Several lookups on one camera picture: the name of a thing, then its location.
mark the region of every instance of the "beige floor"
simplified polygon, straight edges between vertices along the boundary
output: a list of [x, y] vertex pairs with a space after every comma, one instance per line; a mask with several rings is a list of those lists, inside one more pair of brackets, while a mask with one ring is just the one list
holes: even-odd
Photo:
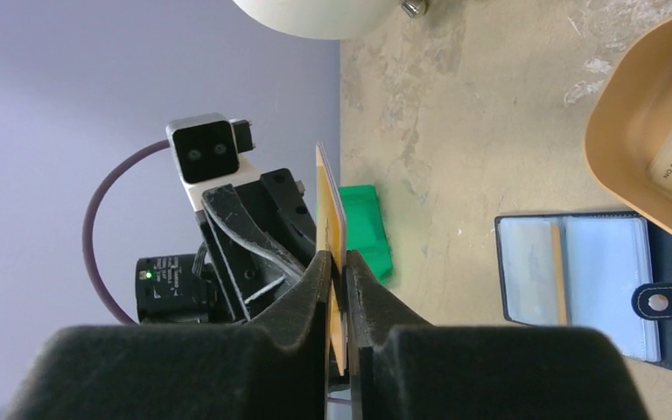
[[[586, 119], [672, 0], [431, 6], [342, 44], [341, 178], [378, 187], [398, 297], [436, 324], [502, 324], [494, 217], [622, 208], [585, 167]], [[627, 365], [672, 419], [672, 372]]]

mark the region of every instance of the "green tray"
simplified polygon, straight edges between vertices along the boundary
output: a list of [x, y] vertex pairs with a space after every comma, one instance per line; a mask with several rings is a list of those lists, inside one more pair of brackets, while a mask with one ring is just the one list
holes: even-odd
[[346, 216], [346, 249], [359, 251], [377, 280], [385, 284], [393, 272], [393, 259], [374, 185], [339, 188]]

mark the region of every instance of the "orange card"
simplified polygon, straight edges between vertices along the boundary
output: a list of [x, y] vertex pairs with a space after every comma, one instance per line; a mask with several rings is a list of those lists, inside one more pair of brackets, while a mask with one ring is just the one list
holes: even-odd
[[[330, 251], [341, 274], [347, 256], [347, 220], [339, 196], [339, 187], [320, 143], [316, 146], [316, 207], [316, 250]], [[347, 360], [346, 326], [345, 320], [341, 318], [333, 283], [328, 318], [331, 345], [336, 355], [336, 364], [343, 375]]]

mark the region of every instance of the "black cable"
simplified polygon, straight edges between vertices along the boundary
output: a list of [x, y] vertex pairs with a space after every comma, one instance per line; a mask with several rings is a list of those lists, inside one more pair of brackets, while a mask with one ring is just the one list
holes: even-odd
[[194, 256], [194, 262], [192, 263], [192, 273], [199, 278], [202, 278], [205, 257], [207, 257], [207, 244], [202, 242], [199, 248], [197, 248], [197, 254]]
[[102, 275], [99, 274], [99, 268], [96, 266], [96, 255], [94, 253], [94, 222], [96, 221], [96, 214], [99, 211], [99, 205], [102, 203], [104, 196], [107, 195], [109, 188], [111, 188], [112, 185], [125, 172], [153, 153], [162, 151], [163, 149], [168, 149], [168, 147], [168, 140], [162, 140], [160, 142], [151, 144], [150, 146], [146, 146], [135, 152], [132, 156], [125, 159], [121, 164], [113, 169], [112, 172], [110, 172], [109, 175], [107, 175], [107, 177], [96, 188], [94, 195], [91, 196], [91, 200], [88, 202], [88, 207], [86, 209], [86, 215], [83, 218], [81, 246], [83, 247], [83, 262], [86, 265], [88, 278], [91, 280], [91, 284], [94, 286], [94, 290], [99, 296], [101, 302], [122, 324], [132, 325], [137, 324], [137, 322], [135, 322], [135, 320], [131, 318], [130, 315], [128, 315], [125, 311], [123, 311], [123, 308], [121, 308], [120, 305], [115, 301], [115, 299], [112, 297], [112, 294], [109, 293], [109, 290], [107, 290], [107, 285], [104, 284]]

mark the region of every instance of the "blue wallet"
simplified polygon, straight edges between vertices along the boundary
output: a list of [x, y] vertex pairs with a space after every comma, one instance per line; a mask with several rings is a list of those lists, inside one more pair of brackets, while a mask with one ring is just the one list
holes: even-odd
[[634, 212], [500, 216], [495, 233], [505, 319], [590, 327], [672, 370], [671, 234]]

